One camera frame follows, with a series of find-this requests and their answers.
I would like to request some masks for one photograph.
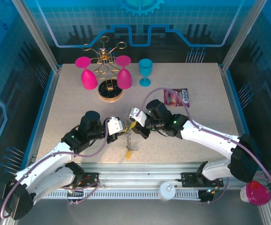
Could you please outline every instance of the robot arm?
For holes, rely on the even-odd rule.
[[[105,138],[106,126],[107,143],[115,141],[125,130],[124,123],[119,118],[111,117],[102,124],[97,112],[88,111],[82,117],[80,125],[68,132],[49,153],[16,174],[5,174],[0,184],[0,203],[4,202],[14,185],[18,185],[5,207],[7,213],[15,220],[20,219],[51,191],[71,184],[75,188],[83,180],[83,169],[74,162],[63,165],[74,157],[73,154],[79,154],[89,147],[90,141]]]
[[[159,131],[162,130],[167,136],[197,142],[226,157],[226,159],[216,162],[204,162],[196,173],[197,177],[215,180],[234,176],[243,182],[252,181],[258,169],[258,164],[242,148],[231,142],[231,140],[234,140],[241,143],[257,158],[261,158],[260,151],[251,136],[246,134],[242,137],[228,135],[198,123],[196,123],[198,125],[198,128],[196,128],[187,116],[181,114],[172,115],[165,105],[157,99],[149,102],[146,108],[149,114],[141,111],[136,116],[139,112],[137,108],[132,108],[129,114],[129,118],[137,122],[132,130],[137,134],[141,134],[143,138],[147,139],[152,131],[160,133]],[[226,136],[228,140],[209,134],[201,130],[202,128]]]

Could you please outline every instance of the wire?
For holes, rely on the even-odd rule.
[[[258,174],[255,174],[255,177],[261,178],[261,179],[269,181],[269,182],[271,181],[270,179],[268,179],[268,178],[266,178],[264,176],[258,175]]]
[[[87,200],[87,199],[88,199],[90,196],[92,196],[93,193],[99,188],[100,182],[98,181],[97,184],[98,184],[98,185],[94,188],[94,190],[92,190],[91,193],[89,193],[85,198],[83,198],[83,199],[81,199],[81,200],[79,200],[79,201],[75,201],[75,202],[71,201],[70,203],[71,203],[71,204],[76,204],[76,205],[78,205],[79,203],[84,202],[85,200]]]
[[[223,190],[223,193],[221,193],[221,195],[220,195],[218,198],[214,199],[214,200],[211,201],[210,203],[215,203],[215,202],[217,202],[219,199],[222,198],[222,196],[223,196],[223,195],[225,194],[225,192],[227,191],[228,184],[229,184],[229,178],[227,177],[227,182],[226,182],[225,189]]]
[[[84,195],[83,191],[76,191],[76,192],[79,193],[79,195],[78,196],[75,195],[74,197],[82,197]],[[73,201],[70,200],[68,196],[66,197],[66,200],[70,203],[70,205],[72,205]]]
[[[164,136],[164,137],[168,137],[168,135],[164,135],[162,132],[160,132],[158,129],[156,129],[157,133],[159,133],[160,135]]]
[[[93,140],[93,142],[89,145],[89,147],[92,146],[92,145],[95,143],[96,140]]]
[[[96,181],[95,183],[92,183],[90,185],[87,185],[85,187],[81,187],[81,188],[75,188],[75,189],[72,189],[72,188],[69,188],[69,187],[62,187],[62,189],[64,190],[69,190],[69,191],[80,191],[80,190],[84,190],[84,189],[87,189],[87,188],[90,188],[96,184],[100,183],[99,181]]]
[[[76,153],[72,153],[72,152],[66,152],[66,151],[59,151],[59,152],[56,152],[56,153],[53,153],[53,154],[50,154],[42,159],[40,159],[39,161],[35,162],[34,163],[34,166],[32,166],[16,183],[15,185],[10,189],[8,195],[6,196],[3,204],[2,204],[2,207],[1,207],[1,211],[0,211],[0,217],[2,219],[6,219],[7,217],[4,216],[4,210],[5,210],[5,207],[6,207],[6,204],[10,198],[10,196],[13,194],[13,192],[15,191],[15,189],[19,186],[19,184],[25,179],[28,177],[28,174],[30,174],[35,168],[37,168],[42,162],[46,161],[47,159],[51,158],[51,157],[54,157],[56,155],[60,155],[60,154],[67,154],[67,155],[71,155],[71,156],[77,156],[77,157],[82,157],[82,158],[89,158],[89,157],[94,157],[96,155],[98,155],[102,149],[104,148],[106,142],[107,142],[107,137],[108,137],[108,126],[105,126],[105,138],[104,138],[104,141],[103,141],[103,144],[102,146],[99,148],[98,151],[96,151],[95,153],[91,154],[91,155],[88,155],[88,156],[84,156],[84,155],[79,155],[79,154],[76,154]]]
[[[82,181],[80,181],[80,182],[78,183],[78,185],[82,184],[83,182],[85,182],[85,181],[86,181],[86,180],[88,180],[88,179],[90,179],[90,177],[89,177],[89,176],[87,176],[87,177],[83,178],[83,180],[82,180]]]
[[[229,140],[229,137],[228,137],[228,136],[220,135],[220,134],[217,134],[217,133],[215,133],[215,132],[213,132],[213,131],[211,131],[211,130],[207,130],[207,129],[204,129],[204,128],[202,128],[202,127],[199,127],[199,126],[195,123],[195,121],[193,121],[193,119],[191,118],[190,112],[189,112],[189,110],[188,110],[188,108],[187,108],[187,105],[183,102],[183,100],[180,98],[180,96],[177,95],[177,94],[176,94],[173,90],[171,90],[171,89],[168,89],[168,88],[156,88],[156,89],[154,89],[153,91],[151,91],[151,92],[146,96],[146,98],[144,99],[143,103],[142,103],[141,106],[140,106],[139,112],[136,114],[136,116],[138,116],[139,113],[140,113],[140,111],[142,111],[142,109],[143,109],[143,107],[144,107],[144,105],[145,105],[147,99],[150,97],[150,95],[152,95],[154,92],[156,92],[156,91],[158,91],[158,90],[166,90],[166,91],[168,91],[168,92],[174,94],[174,95],[178,98],[178,100],[182,103],[183,107],[185,108],[185,111],[186,111],[186,113],[187,113],[187,116],[188,116],[190,122],[195,126],[195,128],[197,128],[197,129],[199,129],[199,130],[201,130],[201,131],[204,131],[204,132],[206,132],[206,133],[209,133],[209,134],[211,134],[211,135],[220,137],[220,138],[222,138],[222,139],[224,139],[224,140],[228,140],[228,141],[230,141],[231,143],[236,144],[236,145],[238,145],[239,147],[241,147],[243,150],[245,150],[245,151],[246,151],[246,152],[247,152],[247,153],[255,160],[255,162],[260,166],[260,168],[263,170],[263,172],[265,173],[265,175],[268,177],[269,181],[271,182],[271,175],[268,173],[268,171],[267,171],[266,168],[263,166],[263,164],[259,161],[259,159],[258,159],[258,158],[257,158],[257,157],[256,157],[256,156],[248,149],[248,148],[246,148],[246,147],[243,146],[241,143],[236,142],[236,141],[234,141],[234,140],[232,140],[232,139]]]
[[[215,180],[215,183],[218,185],[218,191],[220,190],[220,181]]]

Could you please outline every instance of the pink wine glass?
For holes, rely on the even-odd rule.
[[[83,68],[84,71],[81,74],[81,82],[83,87],[87,90],[92,90],[98,85],[95,74],[88,70],[87,67],[90,65],[90,58],[80,57],[75,61],[75,65],[78,68]]]
[[[131,73],[125,67],[131,63],[131,59],[126,55],[121,55],[116,58],[116,64],[123,67],[117,74],[117,86],[120,89],[128,89],[132,86]]]

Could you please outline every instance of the snack bag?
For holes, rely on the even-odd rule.
[[[188,96],[187,88],[183,89],[172,89],[178,96],[180,96],[181,99],[183,99],[183,102],[187,105],[187,107],[190,106],[190,100]],[[168,92],[167,90],[163,90],[163,96],[164,96],[164,104],[169,106],[183,106],[182,103],[177,99],[177,97],[173,94]]]

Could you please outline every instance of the speckled countertop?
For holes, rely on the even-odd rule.
[[[97,64],[88,69],[94,70]],[[100,113],[101,121],[106,117],[118,116],[126,120],[132,107],[139,108],[145,96],[155,88],[187,88],[189,92],[189,111],[198,123],[220,132],[237,135],[235,121],[231,112],[225,87],[216,63],[155,63],[149,76],[151,85],[141,87],[138,64],[126,67],[132,74],[133,85],[124,90],[122,97],[115,103],[102,100],[96,88],[86,90],[81,83],[82,69],[74,64],[64,64],[53,97],[44,135],[37,158],[42,157],[55,147],[60,139],[73,127],[80,123],[86,111],[95,110]],[[158,98],[163,101],[163,91],[154,93],[149,100]],[[186,114],[183,107],[168,107],[172,113]],[[120,136],[114,143],[104,147],[102,152],[92,158],[74,158],[75,162],[96,163],[188,163],[223,158],[219,153],[200,144],[163,137],[152,132],[147,140],[140,135],[131,134],[131,159],[125,159],[126,136]],[[102,140],[96,141],[92,147],[83,151],[89,155],[98,150]]]

